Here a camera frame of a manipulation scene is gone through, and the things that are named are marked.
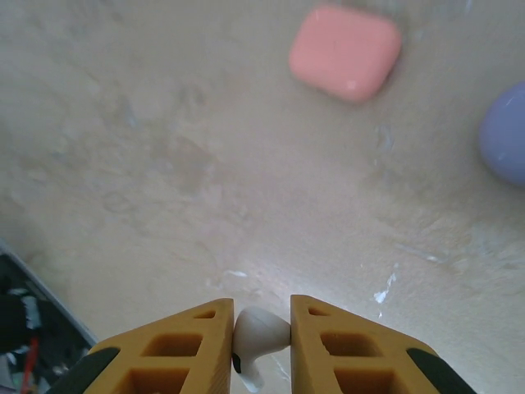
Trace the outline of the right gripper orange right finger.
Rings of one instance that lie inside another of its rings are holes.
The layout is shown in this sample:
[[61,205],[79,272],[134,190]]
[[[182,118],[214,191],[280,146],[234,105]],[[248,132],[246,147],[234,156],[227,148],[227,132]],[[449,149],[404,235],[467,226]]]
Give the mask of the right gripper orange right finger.
[[430,346],[307,295],[290,298],[294,393],[471,393]]

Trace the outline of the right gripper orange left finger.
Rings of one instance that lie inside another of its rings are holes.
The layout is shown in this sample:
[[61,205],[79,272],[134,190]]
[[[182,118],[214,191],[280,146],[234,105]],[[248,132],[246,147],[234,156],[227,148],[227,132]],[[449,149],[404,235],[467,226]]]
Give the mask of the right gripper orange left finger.
[[95,345],[51,393],[228,393],[234,302],[217,299]]

